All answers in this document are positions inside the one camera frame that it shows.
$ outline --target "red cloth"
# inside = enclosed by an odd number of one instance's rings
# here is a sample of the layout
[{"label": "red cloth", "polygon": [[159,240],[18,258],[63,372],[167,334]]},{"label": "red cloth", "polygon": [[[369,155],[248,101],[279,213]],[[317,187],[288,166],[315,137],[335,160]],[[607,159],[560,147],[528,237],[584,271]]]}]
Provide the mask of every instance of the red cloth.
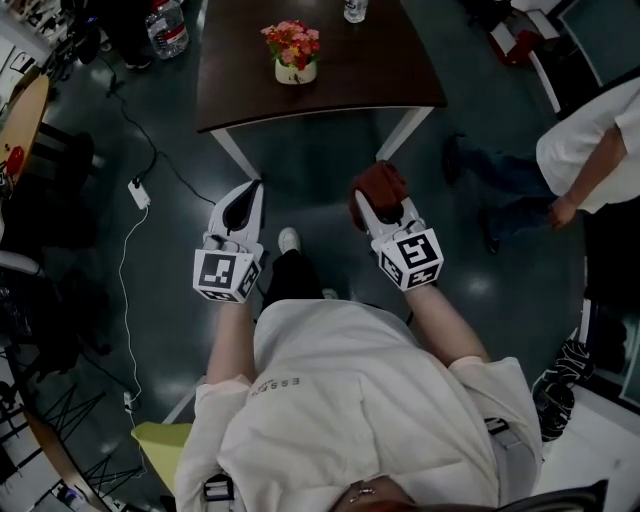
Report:
[{"label": "red cloth", "polygon": [[353,180],[349,212],[356,227],[361,231],[366,231],[360,208],[356,202],[356,190],[362,192],[368,199],[371,208],[380,220],[393,223],[402,218],[401,203],[409,196],[407,183],[389,162],[385,160],[376,162]]}]

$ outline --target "jeans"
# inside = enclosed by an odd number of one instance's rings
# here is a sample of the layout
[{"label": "jeans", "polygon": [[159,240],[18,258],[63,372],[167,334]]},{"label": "jeans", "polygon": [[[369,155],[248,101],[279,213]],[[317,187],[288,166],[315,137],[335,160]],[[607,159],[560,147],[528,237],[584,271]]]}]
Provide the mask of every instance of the jeans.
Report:
[{"label": "jeans", "polygon": [[519,158],[501,151],[487,151],[467,137],[457,139],[458,163],[488,185],[520,196],[520,199],[487,212],[489,236],[503,240],[522,229],[548,223],[549,206],[557,199],[547,185],[534,157]]}]

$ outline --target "hand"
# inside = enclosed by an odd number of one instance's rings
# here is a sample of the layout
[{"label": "hand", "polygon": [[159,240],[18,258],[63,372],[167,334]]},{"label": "hand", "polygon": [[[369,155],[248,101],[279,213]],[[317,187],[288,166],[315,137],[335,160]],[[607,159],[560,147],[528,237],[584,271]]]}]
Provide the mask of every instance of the hand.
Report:
[{"label": "hand", "polygon": [[559,197],[549,207],[549,224],[553,229],[566,226],[576,215],[578,207],[567,197]]}]

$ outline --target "white t-shirt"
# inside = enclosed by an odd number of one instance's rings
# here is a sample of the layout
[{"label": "white t-shirt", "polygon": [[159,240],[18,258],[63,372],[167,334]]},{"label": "white t-shirt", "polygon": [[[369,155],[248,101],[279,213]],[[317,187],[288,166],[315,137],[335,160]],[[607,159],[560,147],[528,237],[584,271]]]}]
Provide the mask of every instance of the white t-shirt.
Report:
[{"label": "white t-shirt", "polygon": [[580,208],[595,213],[605,204],[640,196],[640,78],[601,94],[538,141],[538,165],[554,194],[568,192],[604,132],[614,124],[622,132],[627,156]]},{"label": "white t-shirt", "polygon": [[518,430],[539,472],[538,419],[513,358],[447,369],[394,315],[335,300],[271,305],[255,344],[253,385],[198,389],[175,478],[179,512],[210,508],[203,484],[221,470],[240,497],[234,510],[325,512],[350,484],[382,475],[420,504],[495,507],[492,417]]}]

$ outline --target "white cable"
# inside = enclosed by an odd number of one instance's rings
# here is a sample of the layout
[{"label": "white cable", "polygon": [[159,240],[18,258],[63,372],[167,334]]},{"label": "white cable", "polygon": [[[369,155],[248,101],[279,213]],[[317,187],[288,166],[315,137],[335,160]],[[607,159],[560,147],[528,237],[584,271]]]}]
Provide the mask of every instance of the white cable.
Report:
[{"label": "white cable", "polygon": [[[138,222],[135,226],[133,226],[133,228],[131,228],[131,231],[129,231],[129,234],[125,237],[124,239],[124,246],[122,248],[122,260],[120,260],[120,266],[118,267],[118,276],[120,277],[120,284],[122,285],[122,294],[124,295],[124,328],[127,331],[127,347],[129,348],[129,354],[131,355],[131,360],[133,361],[133,380],[135,380],[136,385],[138,386],[138,392],[136,393],[136,396],[134,396],[131,401],[129,402],[129,406],[131,404],[133,404],[133,402],[135,402],[138,397],[140,396],[140,394],[142,393],[142,386],[140,385],[140,382],[138,381],[138,362],[136,361],[135,356],[133,355],[133,350],[131,348],[131,331],[129,330],[129,321],[128,321],[128,315],[129,315],[129,299],[127,297],[127,289],[124,286],[124,279],[122,279],[122,266],[124,265],[124,260],[127,257],[127,242],[129,241],[129,237],[131,235],[133,235],[133,232],[138,228],[138,226],[140,226],[140,224],[142,224],[145,220],[147,220],[147,217],[149,216],[149,206],[147,206],[146,208],[146,212],[144,214],[144,217],[142,218],[142,220],[140,222]],[[136,422],[133,419],[133,411],[128,410],[127,413],[129,414],[129,417],[131,418],[131,424],[133,425],[133,428],[136,428]],[[142,468],[144,469],[144,471],[142,473],[140,473],[139,475],[134,476],[133,478],[140,478],[143,475],[147,474],[147,465],[144,462],[144,454],[142,453],[142,446],[140,446],[140,443],[138,443],[138,452],[140,453],[140,460],[142,461]]]},{"label": "white cable", "polygon": [[124,280],[122,279],[122,265],[124,265],[124,260],[127,256],[127,242],[129,241],[129,237],[133,235],[133,232],[136,230],[136,228],[140,224],[142,224],[145,220],[147,220],[147,217],[149,216],[149,206],[147,206],[146,210],[147,211],[145,212],[142,220],[138,222],[135,226],[133,226],[133,228],[131,228],[131,231],[129,231],[129,234],[124,239],[124,247],[122,249],[122,260],[120,261],[120,266],[118,267],[118,276],[120,277],[120,284],[122,285],[122,294],[124,295],[124,328],[127,331],[127,347],[129,348],[129,354],[131,355],[131,359],[133,361],[133,379],[136,381],[136,385],[138,386],[138,392],[136,393],[136,396],[134,396],[131,399],[130,403],[133,403],[138,399],[138,397],[142,393],[142,386],[140,385],[140,382],[138,382],[138,362],[136,361],[136,358],[133,355],[133,350],[131,349],[131,331],[129,330],[129,322],[127,320],[127,316],[129,315],[129,299],[127,298],[127,289],[124,286]]}]

